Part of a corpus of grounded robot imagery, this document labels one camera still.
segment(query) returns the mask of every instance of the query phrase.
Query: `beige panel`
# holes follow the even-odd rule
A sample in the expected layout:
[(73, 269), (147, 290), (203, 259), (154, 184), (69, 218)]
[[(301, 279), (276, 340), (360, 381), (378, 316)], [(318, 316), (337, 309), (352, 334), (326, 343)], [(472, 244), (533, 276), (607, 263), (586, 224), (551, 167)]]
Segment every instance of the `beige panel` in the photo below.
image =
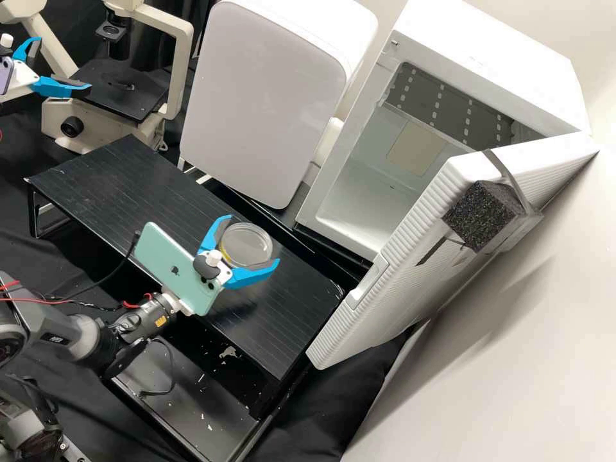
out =
[(387, 159), (414, 175), (423, 176), (446, 144), (447, 141), (430, 130), (408, 122), (387, 154)]

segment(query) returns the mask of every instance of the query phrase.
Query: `white mini fridge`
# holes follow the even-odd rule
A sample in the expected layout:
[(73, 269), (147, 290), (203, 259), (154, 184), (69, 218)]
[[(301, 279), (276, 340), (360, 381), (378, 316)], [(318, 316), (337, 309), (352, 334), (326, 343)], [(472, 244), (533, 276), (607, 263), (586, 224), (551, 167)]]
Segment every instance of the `white mini fridge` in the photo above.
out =
[(442, 220), (475, 182), (508, 182), (481, 151), (541, 210), (599, 151), (589, 135), (569, 59), (460, 0), (410, 0), (296, 218), (373, 262), (313, 364), (431, 316), (495, 257)]

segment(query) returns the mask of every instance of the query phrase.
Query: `grey panel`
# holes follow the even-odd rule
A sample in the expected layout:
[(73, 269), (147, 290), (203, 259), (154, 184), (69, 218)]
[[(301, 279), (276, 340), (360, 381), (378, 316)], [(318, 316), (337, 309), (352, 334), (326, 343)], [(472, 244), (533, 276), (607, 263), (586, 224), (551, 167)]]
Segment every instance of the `grey panel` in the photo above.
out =
[(511, 144), (512, 118), (413, 64), (400, 66), (386, 102), (477, 151)]

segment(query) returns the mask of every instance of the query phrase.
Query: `smartphone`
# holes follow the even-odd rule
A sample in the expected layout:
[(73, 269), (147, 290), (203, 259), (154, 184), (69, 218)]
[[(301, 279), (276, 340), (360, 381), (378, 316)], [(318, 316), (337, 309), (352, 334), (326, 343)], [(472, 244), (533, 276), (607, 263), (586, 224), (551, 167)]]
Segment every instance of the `smartphone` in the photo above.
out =
[(8, 91), (14, 67), (15, 63), (8, 56), (0, 58), (0, 95), (4, 95)]

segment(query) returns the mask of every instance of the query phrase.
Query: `black platform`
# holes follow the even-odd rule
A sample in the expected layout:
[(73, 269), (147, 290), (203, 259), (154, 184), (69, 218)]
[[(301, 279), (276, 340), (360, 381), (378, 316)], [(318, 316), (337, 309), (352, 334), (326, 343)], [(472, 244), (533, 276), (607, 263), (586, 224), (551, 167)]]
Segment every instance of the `black platform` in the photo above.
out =
[[(235, 213), (134, 137), (126, 137), (27, 181), (60, 210), (125, 253), (135, 230), (156, 222), (189, 252), (214, 220)], [(338, 306), (342, 289), (285, 246), (267, 281), (227, 290), (199, 318), (282, 382)]]
[(138, 123), (158, 110), (167, 94), (148, 74), (110, 58), (87, 62), (72, 78), (92, 84), (80, 99)]

